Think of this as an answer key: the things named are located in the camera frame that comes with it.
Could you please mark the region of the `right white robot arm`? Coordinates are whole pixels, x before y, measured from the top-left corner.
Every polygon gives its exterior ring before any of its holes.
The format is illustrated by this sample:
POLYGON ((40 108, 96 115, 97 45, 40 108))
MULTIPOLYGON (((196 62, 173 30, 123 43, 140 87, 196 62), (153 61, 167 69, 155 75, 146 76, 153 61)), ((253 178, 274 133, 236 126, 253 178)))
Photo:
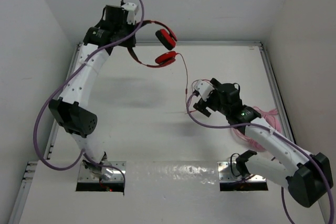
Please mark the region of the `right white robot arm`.
POLYGON ((309 208, 323 195, 331 197, 333 178, 329 159, 316 155, 289 141, 272 127, 254 108, 244 105, 237 83, 198 80, 193 96, 199 101, 193 108, 209 117, 211 112, 223 114, 228 127, 237 129, 267 150, 276 161, 247 150, 235 159, 234 170, 239 177, 262 176, 286 189, 301 206, 309 208))

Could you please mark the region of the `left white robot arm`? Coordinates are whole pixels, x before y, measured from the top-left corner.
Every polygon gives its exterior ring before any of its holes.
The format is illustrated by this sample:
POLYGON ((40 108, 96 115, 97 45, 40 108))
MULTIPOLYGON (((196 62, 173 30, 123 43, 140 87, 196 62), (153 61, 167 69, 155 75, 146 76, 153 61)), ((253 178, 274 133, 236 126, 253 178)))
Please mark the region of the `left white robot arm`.
POLYGON ((73 74, 48 108, 59 126, 70 134, 88 161, 100 163, 104 157, 100 143, 92 136, 98 117, 88 111, 90 94, 96 78, 115 46, 134 46, 138 25, 135 3, 104 7, 99 22, 90 27, 79 50, 73 74))

